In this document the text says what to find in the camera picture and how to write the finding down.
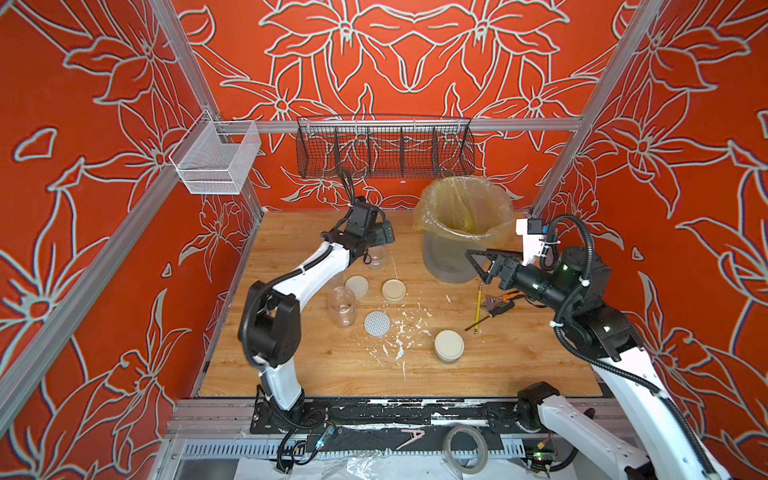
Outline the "beige lid of back jar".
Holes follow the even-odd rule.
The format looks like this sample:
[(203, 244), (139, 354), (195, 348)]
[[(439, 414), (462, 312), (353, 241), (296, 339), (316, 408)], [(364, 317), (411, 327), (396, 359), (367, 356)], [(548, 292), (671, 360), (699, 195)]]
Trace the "beige lid of back jar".
[(398, 304), (407, 296), (406, 285), (398, 279), (389, 279), (382, 284), (381, 292), (388, 303)]

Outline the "glass jar patterned lid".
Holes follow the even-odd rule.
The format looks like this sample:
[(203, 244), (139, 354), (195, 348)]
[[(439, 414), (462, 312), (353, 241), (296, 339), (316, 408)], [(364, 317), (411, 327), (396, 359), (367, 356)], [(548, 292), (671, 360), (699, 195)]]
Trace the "glass jar patterned lid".
[(339, 328), (350, 327), (356, 322), (356, 297), (345, 286), (336, 287), (328, 293), (327, 308), (331, 322)]

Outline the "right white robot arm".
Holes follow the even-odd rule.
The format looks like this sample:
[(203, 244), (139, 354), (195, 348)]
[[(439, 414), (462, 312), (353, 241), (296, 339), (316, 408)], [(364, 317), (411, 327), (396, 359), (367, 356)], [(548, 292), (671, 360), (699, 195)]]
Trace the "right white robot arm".
[(593, 243), (566, 248), (550, 271), (525, 264), (513, 251), (469, 250), (465, 256), (484, 283), (497, 280), (501, 289), (554, 311), (557, 340), (600, 375), (642, 445), (627, 444), (545, 382), (518, 394), (523, 429), (559, 434), (611, 479), (729, 478), (658, 378), (638, 330), (604, 302), (610, 269)]

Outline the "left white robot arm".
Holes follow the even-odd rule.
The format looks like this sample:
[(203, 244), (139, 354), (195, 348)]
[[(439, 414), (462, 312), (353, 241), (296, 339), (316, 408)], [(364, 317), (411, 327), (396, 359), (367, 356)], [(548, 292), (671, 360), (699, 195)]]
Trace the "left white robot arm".
[(292, 422), (298, 420), (305, 398), (294, 364), (303, 308), (371, 248), (394, 243), (395, 235), (384, 211), (357, 197), (321, 239), (318, 249), (293, 270), (249, 287), (239, 325), (243, 354), (258, 371), (268, 405)]

